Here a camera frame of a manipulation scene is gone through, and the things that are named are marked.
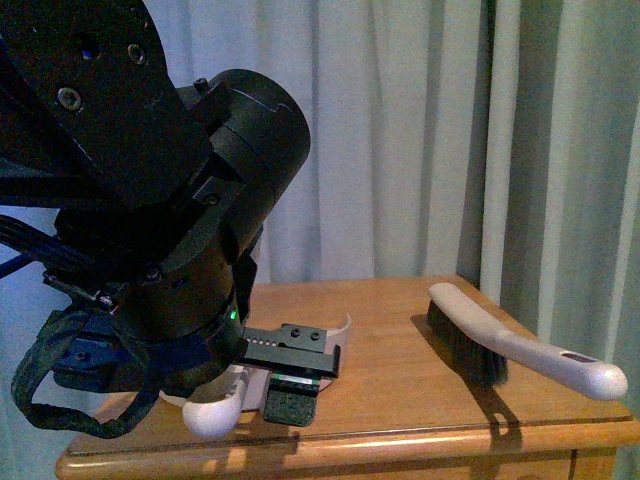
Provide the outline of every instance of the black cable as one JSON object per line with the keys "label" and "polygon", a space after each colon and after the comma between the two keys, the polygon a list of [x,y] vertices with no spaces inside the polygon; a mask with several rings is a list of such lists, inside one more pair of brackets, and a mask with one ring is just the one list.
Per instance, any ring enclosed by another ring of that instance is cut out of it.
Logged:
{"label": "black cable", "polygon": [[54,237],[6,215],[0,215],[0,243],[42,262],[48,268],[69,272],[95,269],[96,262]]}
{"label": "black cable", "polygon": [[31,258],[29,255],[23,254],[0,264],[0,278],[7,277],[12,273],[17,272],[22,267],[26,267],[27,265],[29,265],[31,262],[33,262],[33,258]]}

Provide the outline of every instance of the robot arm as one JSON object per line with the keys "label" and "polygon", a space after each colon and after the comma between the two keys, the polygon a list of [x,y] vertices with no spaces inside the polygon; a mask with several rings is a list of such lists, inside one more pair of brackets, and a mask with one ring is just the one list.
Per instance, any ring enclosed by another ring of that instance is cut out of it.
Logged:
{"label": "robot arm", "polygon": [[[324,337],[283,326],[252,329],[269,346],[246,341],[250,253],[310,146],[276,83],[230,70],[176,90],[141,1],[10,0],[0,7],[0,124],[0,204],[60,209],[55,237],[0,216],[0,242],[20,254],[0,278],[39,261],[44,283],[72,299],[14,376],[14,401],[34,425],[119,436],[160,389],[186,397],[231,363],[337,375],[339,349],[323,354]],[[101,425],[32,403],[49,370],[69,388],[140,393]]]}

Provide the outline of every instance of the hand brush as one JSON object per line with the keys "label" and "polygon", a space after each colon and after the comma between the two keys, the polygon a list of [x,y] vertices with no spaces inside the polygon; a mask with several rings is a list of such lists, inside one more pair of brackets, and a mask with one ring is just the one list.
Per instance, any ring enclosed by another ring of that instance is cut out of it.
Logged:
{"label": "hand brush", "polygon": [[506,382],[509,359],[594,400],[615,400],[627,391],[627,378],[617,366],[522,337],[453,284],[435,284],[429,294],[428,323],[473,382]]}

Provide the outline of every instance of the white curtain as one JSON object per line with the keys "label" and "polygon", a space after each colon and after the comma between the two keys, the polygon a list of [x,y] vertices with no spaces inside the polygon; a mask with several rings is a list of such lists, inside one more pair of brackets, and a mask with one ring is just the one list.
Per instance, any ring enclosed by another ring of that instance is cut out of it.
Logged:
{"label": "white curtain", "polygon": [[[481,285],[640,414],[640,4],[498,1]],[[617,478],[640,478],[637,448]]]}
{"label": "white curtain", "polygon": [[[618,362],[640,413],[637,3],[498,1],[495,31],[495,2],[480,0],[146,3],[176,86],[256,70],[310,123],[309,160],[267,220],[259,281],[481,280],[544,339]],[[51,212],[11,213],[51,228]],[[19,357],[64,305],[39,273],[0,281],[9,478],[51,478],[69,440],[34,431],[8,396]]]}
{"label": "white curtain", "polygon": [[273,78],[312,129],[266,224],[260,281],[479,275],[487,121],[480,1],[147,2],[177,85]]}

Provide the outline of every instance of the screw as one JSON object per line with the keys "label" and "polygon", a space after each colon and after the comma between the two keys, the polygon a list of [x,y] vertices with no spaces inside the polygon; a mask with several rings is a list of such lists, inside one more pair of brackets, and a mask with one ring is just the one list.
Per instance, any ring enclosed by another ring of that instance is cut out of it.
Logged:
{"label": "screw", "polygon": [[142,12],[137,9],[136,7],[131,8],[131,13],[133,13],[136,17],[138,17],[140,20],[144,19],[144,15],[142,14]]}
{"label": "screw", "polygon": [[129,53],[129,58],[136,65],[144,65],[147,62],[147,55],[144,53],[144,50],[137,43],[132,43],[127,48],[127,52]]}
{"label": "screw", "polygon": [[206,78],[198,78],[195,82],[193,82],[193,86],[196,87],[196,90],[200,94],[204,94],[209,91],[209,82]]}
{"label": "screw", "polygon": [[62,87],[58,90],[58,103],[71,112],[80,110],[82,98],[73,88]]}
{"label": "screw", "polygon": [[113,300],[111,300],[111,297],[109,297],[108,295],[103,295],[102,297],[100,297],[98,299],[98,303],[100,303],[100,305],[107,310],[110,310],[113,307]]}
{"label": "screw", "polygon": [[148,282],[155,282],[160,279],[160,269],[158,267],[150,267],[144,274],[144,278]]}
{"label": "screw", "polygon": [[206,205],[217,205],[220,197],[215,193],[208,193],[202,198],[202,202]]}

